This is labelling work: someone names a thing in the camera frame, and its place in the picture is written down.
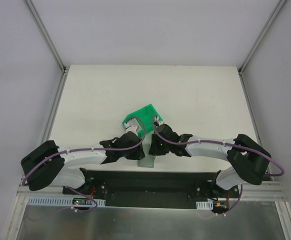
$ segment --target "metal profile rail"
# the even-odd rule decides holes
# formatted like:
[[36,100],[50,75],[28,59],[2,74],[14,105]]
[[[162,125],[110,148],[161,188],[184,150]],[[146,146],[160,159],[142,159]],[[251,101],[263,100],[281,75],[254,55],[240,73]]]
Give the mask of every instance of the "metal profile rail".
[[288,202],[275,203],[286,240],[291,240],[291,210]]
[[250,63],[251,59],[253,58],[254,54],[260,47],[260,45],[263,42],[263,39],[266,37],[267,33],[269,32],[271,26],[279,16],[280,12],[284,8],[287,0],[279,0],[277,5],[275,6],[274,10],[272,11],[270,17],[266,21],[265,25],[263,26],[261,32],[257,36],[251,50],[249,51],[248,55],[246,56],[245,60],[243,61],[242,66],[239,68],[239,74],[242,75],[242,73],[246,70],[248,64]]
[[56,94],[55,94],[55,96],[53,98],[53,102],[50,106],[48,118],[45,122],[44,131],[43,131],[43,134],[40,138],[39,144],[42,144],[45,141],[49,140],[49,137],[50,137],[50,134],[52,131],[52,126],[53,126],[53,123],[54,123],[56,115],[57,115],[57,110],[58,110],[59,103],[61,100],[61,95],[62,95],[62,92],[64,90],[65,84],[66,84],[67,76],[68,76],[68,69],[65,70],[65,73],[62,74],[62,76],[59,80],[59,83],[58,83],[58,86],[56,89]]
[[60,68],[60,70],[64,73],[65,72],[65,65],[51,39],[51,37],[49,36],[49,33],[44,25],[44,23],[42,22],[41,17],[39,16],[39,13],[34,5],[34,3],[32,2],[32,0],[23,0],[25,6],[28,8],[34,23],[36,24],[43,40],[46,43],[46,46],[48,47],[49,51],[51,52],[56,64],[58,65],[58,67]]
[[22,218],[28,203],[28,196],[16,196],[12,211],[10,213],[5,231],[3,233],[3,240],[15,240],[18,237],[19,229],[21,226]]
[[[47,196],[47,197],[75,197],[78,195],[63,195],[63,188],[60,186],[47,186],[38,191],[30,191],[27,186],[19,186],[18,196]],[[261,185],[243,183],[242,201],[288,201],[286,192],[281,182],[264,181]]]

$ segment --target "black bracket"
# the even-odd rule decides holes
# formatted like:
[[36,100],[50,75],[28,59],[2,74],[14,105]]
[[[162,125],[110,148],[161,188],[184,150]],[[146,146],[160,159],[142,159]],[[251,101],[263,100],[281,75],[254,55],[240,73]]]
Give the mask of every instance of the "black bracket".
[[[234,141],[236,145],[257,150],[271,158],[270,153],[245,134],[239,134]],[[244,150],[236,147],[233,147],[227,153],[227,160],[241,179],[253,185],[262,183],[269,165],[266,158],[250,151],[245,153]]]
[[[29,153],[21,160],[21,166],[25,175],[30,172],[38,163],[45,157],[58,152],[58,146],[55,141],[49,140],[42,143],[39,147]],[[27,179],[27,184],[31,191],[37,191],[50,185],[58,175],[64,164],[64,159],[60,156],[55,156],[51,161],[47,161]]]
[[[135,135],[133,132],[128,131],[127,133],[123,134],[120,138],[116,137],[111,140],[104,140],[100,142],[104,148],[111,148],[111,149],[123,149],[128,148],[136,145],[141,140],[140,138]],[[126,150],[126,151],[111,151],[107,150],[105,152],[107,156],[106,159],[101,164],[109,164],[116,162],[119,158],[126,158],[129,160],[140,160],[145,157],[145,153],[142,147],[142,144],[139,146]]]
[[[174,143],[185,143],[191,138],[192,134],[182,134],[178,135],[172,130],[172,128],[167,124],[162,124],[156,128],[160,136]],[[149,155],[162,156],[171,152],[179,157],[186,156],[191,157],[186,151],[185,145],[174,145],[166,141],[163,141],[157,134],[153,133],[151,136],[151,147],[149,150]]]

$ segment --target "white table surface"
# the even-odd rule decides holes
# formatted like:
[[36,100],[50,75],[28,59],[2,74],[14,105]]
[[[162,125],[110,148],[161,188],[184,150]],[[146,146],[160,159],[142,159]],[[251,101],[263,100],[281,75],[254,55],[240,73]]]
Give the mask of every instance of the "white table surface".
[[[163,65],[71,65],[50,139],[72,148],[120,137],[126,115],[153,104],[180,134],[256,140],[236,67]],[[216,172],[226,161],[208,157],[157,156],[154,168],[119,159],[89,170]]]

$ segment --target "white wall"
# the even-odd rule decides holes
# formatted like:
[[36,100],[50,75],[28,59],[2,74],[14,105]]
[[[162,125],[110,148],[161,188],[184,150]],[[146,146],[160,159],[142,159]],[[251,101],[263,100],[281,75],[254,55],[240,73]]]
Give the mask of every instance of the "white wall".
[[60,77],[23,1],[0,0],[0,239]]
[[240,67],[278,0],[33,0],[63,62]]
[[[150,103],[179,134],[228,139],[243,133],[255,139],[236,67],[158,65],[71,65],[50,139],[61,146],[80,148],[121,136],[124,133],[121,121],[127,114]],[[151,134],[144,142],[151,144]],[[137,161],[123,158],[112,164],[77,167],[107,171],[217,172],[229,166],[221,159],[201,156],[181,160],[167,154],[155,159],[154,168],[138,167]]]
[[285,168],[291,204],[291,0],[243,75],[261,141]]

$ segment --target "aluminum frame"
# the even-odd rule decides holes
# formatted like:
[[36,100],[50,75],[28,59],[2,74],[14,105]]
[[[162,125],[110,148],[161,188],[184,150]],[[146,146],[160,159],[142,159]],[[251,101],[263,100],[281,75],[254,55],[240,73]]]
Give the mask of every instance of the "aluminum frame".
[[[44,127],[44,131],[40,138],[40,144],[44,141],[48,140],[51,134],[52,126],[56,117],[56,113],[58,110],[58,106],[60,103],[60,99],[62,96],[62,92],[66,83],[67,78],[67,68],[64,66],[58,51],[51,40],[49,33],[47,32],[38,11],[36,10],[32,0],[23,0],[26,7],[28,8],[33,21],[35,22],[39,32],[41,33],[42,38],[44,39],[48,49],[50,50],[54,60],[56,61],[58,67],[62,72],[62,77],[59,81],[56,94],[54,96],[48,118]],[[249,54],[247,55],[246,59],[244,60],[242,67],[239,69],[238,73],[240,76],[242,89],[246,98],[246,102],[248,105],[248,109],[250,112],[250,116],[252,119],[253,127],[255,130],[255,134],[257,136],[257,141],[261,145],[260,135],[256,126],[256,121],[253,113],[253,108],[250,102],[250,98],[248,92],[246,90],[244,80],[242,78],[242,73],[249,65],[250,60],[254,56],[255,52],[259,49],[259,46],[262,44],[263,39],[269,32],[271,26],[273,25],[274,21],[279,16],[279,13],[282,11],[285,3],[287,0],[279,0],[277,5],[275,6],[273,12],[271,13],[269,19],[267,20],[266,24],[264,25],[263,29],[261,30],[260,34],[258,35],[256,41],[254,42]],[[243,185],[244,191],[242,195],[242,201],[274,201],[278,210],[279,218],[281,221],[282,229],[287,240],[291,240],[291,210],[289,203],[287,202],[287,196],[284,190],[284,187],[281,182],[275,181],[265,181],[260,186],[254,186],[245,183]],[[12,210],[8,219],[8,224],[5,228],[4,234],[2,239],[7,240],[15,240],[17,239],[18,232],[22,223],[22,218],[26,209],[26,205],[29,199],[29,195],[32,196],[55,196],[55,197],[76,197],[77,195],[66,195],[62,194],[62,187],[46,187],[42,190],[33,192],[30,191],[27,186],[20,186],[18,192],[16,194],[16,198],[14,200]]]

